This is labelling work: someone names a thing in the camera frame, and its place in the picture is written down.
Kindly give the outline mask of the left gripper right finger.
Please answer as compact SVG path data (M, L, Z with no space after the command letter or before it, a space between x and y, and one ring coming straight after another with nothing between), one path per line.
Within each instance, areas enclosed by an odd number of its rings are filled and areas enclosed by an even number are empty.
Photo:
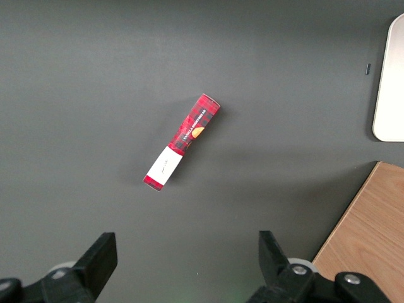
M270 231L260 231L259 267L265 285L248 302L389 302L368 276L343 271L333 281L323 277L312 263L290 261Z

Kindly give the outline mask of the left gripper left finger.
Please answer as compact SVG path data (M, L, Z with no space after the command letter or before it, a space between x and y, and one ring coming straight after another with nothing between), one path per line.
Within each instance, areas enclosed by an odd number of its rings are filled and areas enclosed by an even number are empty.
M104 232L73 265L60 265L31 285L2 278L1 302L95 302L116 266L116 234Z

